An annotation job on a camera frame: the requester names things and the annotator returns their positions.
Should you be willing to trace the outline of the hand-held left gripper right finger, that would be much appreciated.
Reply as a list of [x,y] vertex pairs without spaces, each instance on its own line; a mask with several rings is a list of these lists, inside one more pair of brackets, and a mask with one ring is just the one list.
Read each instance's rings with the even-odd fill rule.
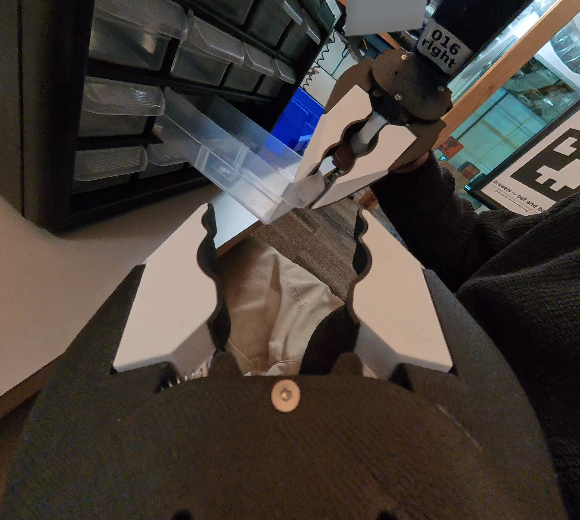
[[450,351],[424,267],[364,209],[354,226],[356,273],[347,309],[359,327],[354,352],[364,374],[390,377],[400,364],[450,372]]

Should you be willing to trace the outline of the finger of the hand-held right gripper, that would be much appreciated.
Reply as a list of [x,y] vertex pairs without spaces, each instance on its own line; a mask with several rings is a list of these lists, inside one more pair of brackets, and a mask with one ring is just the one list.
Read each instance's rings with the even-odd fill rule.
[[351,169],[338,176],[315,202],[312,209],[336,203],[382,178],[389,167],[417,140],[407,127],[385,125],[378,132],[375,147],[359,155]]
[[321,116],[299,163],[294,182],[299,183],[315,173],[327,152],[342,142],[346,130],[352,125],[366,123],[372,112],[368,93],[354,85]]

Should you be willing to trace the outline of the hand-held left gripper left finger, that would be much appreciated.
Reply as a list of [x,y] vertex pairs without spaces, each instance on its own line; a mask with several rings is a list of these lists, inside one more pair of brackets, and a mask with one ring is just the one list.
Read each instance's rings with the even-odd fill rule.
[[214,206],[202,204],[144,264],[112,367],[168,363],[176,377],[204,377],[223,351],[230,317],[217,276]]

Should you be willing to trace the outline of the blue plastic bin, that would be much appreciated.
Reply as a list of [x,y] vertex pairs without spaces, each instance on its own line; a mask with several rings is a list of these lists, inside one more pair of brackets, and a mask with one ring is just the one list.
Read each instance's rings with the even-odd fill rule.
[[298,88],[272,129],[272,135],[302,155],[323,112],[324,108],[318,101],[303,88]]

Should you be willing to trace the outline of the clear plastic drawer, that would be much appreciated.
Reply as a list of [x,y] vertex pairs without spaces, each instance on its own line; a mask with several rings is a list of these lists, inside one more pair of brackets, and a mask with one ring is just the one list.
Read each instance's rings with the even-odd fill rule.
[[311,205],[325,190],[321,172],[300,181],[301,156],[216,95],[163,91],[157,138],[262,223]]

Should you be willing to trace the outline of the black parts drawer cabinet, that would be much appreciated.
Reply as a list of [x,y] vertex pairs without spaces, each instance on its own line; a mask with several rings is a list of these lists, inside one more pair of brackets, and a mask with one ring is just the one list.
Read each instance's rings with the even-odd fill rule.
[[51,233],[210,184],[154,136],[147,165],[121,183],[74,183],[95,0],[1,0],[1,197]]

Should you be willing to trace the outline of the person's right forearm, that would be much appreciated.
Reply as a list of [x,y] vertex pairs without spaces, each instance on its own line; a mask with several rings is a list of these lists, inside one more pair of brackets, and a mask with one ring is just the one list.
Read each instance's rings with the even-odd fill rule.
[[432,152],[371,185],[382,211],[409,251],[452,292],[483,268],[505,274],[513,266],[505,233],[509,216],[476,214],[455,195],[455,180]]

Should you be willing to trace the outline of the wooden beam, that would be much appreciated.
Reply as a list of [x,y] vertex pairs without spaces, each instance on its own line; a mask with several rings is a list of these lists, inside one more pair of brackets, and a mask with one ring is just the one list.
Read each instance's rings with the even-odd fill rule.
[[547,12],[454,103],[443,116],[444,129],[432,149],[437,149],[498,89],[529,61],[558,31],[579,13],[579,0],[558,0]]

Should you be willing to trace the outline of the person's beige pants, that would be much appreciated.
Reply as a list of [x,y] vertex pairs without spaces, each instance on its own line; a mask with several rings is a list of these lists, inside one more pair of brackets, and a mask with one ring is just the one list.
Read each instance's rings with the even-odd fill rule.
[[318,278],[249,235],[219,257],[230,317],[226,350],[245,376],[298,374],[316,327],[343,302]]

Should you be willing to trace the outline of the black framed marker sign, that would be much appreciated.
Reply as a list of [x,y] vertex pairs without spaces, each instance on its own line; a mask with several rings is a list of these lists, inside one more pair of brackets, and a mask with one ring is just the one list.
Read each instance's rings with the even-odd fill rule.
[[468,189],[489,209],[526,216],[578,191],[579,104]]

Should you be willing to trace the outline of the rows of clear cabinet drawers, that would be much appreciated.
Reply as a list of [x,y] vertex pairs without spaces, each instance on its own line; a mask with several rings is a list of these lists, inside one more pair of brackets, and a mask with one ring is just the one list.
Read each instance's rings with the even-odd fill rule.
[[147,150],[169,88],[216,94],[271,131],[330,33],[325,0],[95,0],[73,180],[178,162]]

